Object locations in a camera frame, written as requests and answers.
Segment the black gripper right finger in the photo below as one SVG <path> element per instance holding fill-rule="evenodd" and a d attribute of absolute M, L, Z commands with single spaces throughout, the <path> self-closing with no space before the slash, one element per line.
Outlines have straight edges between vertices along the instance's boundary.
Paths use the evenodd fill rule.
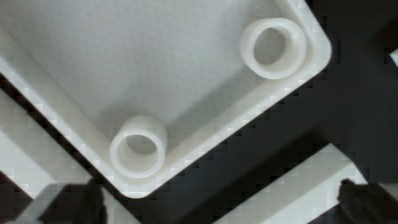
<path fill-rule="evenodd" d="M 398 183 L 342 181 L 342 224 L 398 224 Z"/>

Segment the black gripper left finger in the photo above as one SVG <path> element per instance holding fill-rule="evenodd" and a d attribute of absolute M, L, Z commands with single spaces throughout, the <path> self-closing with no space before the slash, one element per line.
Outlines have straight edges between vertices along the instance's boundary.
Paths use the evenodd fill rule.
<path fill-rule="evenodd" d="M 107 206 L 97 180 L 68 184 L 40 216 L 43 224 L 107 224 Z"/>

